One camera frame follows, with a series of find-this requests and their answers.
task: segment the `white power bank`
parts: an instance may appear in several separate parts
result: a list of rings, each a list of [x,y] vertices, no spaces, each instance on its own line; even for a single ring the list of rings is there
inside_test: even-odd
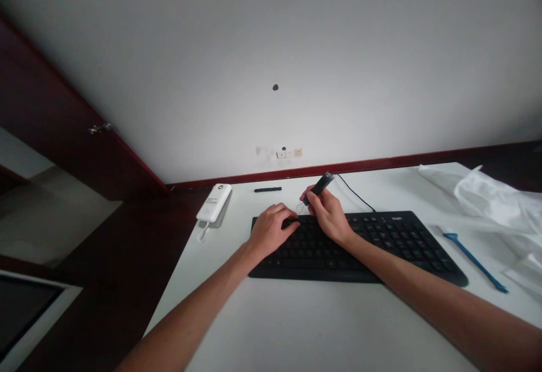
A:
[[[196,218],[200,221],[215,222],[231,192],[231,185],[215,184]]]

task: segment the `white plastic bag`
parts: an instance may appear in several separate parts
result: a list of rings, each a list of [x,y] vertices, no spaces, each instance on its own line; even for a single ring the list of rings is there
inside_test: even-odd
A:
[[[418,172],[454,196],[466,215],[490,218],[512,229],[501,239],[519,260],[503,273],[542,296],[542,194],[516,190],[480,172],[480,168],[467,176],[423,165]]]
[[[516,190],[482,173],[480,168],[465,177],[423,165],[418,172],[455,196],[463,213],[490,218],[521,233],[542,235],[542,194]]]

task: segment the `dark floor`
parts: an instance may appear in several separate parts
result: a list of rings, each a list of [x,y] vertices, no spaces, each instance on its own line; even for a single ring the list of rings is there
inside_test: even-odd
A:
[[[542,192],[542,153],[461,161],[518,189]],[[195,225],[209,189],[122,205],[57,269],[107,288],[87,288],[20,372],[109,372],[141,339]]]

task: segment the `black cable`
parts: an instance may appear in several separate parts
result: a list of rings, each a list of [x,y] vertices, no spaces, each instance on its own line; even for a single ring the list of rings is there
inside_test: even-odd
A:
[[[350,189],[350,186],[346,181],[344,181],[343,177],[339,173],[337,173],[336,175],[339,176],[340,179],[344,182],[344,184],[346,184],[346,186]],[[377,212],[373,207],[369,205],[369,203],[367,203],[363,198],[359,197],[355,191],[353,191],[352,189],[350,189],[350,191],[353,192],[356,197],[358,197],[361,201],[363,201],[371,210],[373,210],[373,212]]]

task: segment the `blue pry tool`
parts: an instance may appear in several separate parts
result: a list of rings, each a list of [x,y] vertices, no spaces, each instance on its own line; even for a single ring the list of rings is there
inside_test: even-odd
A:
[[[488,277],[488,279],[495,285],[495,288],[503,293],[508,293],[508,289],[503,286],[497,279],[493,277],[491,273],[488,272],[486,268],[482,266],[480,262],[478,262],[478,259],[474,257],[472,253],[469,252],[467,248],[459,241],[459,236],[456,233],[453,232],[447,232],[448,230],[444,230],[442,227],[439,227],[440,231],[442,232],[442,235],[448,239],[451,239],[456,243],[457,246],[459,246],[459,249],[463,251],[463,253],[477,266],[480,268],[480,270]]]

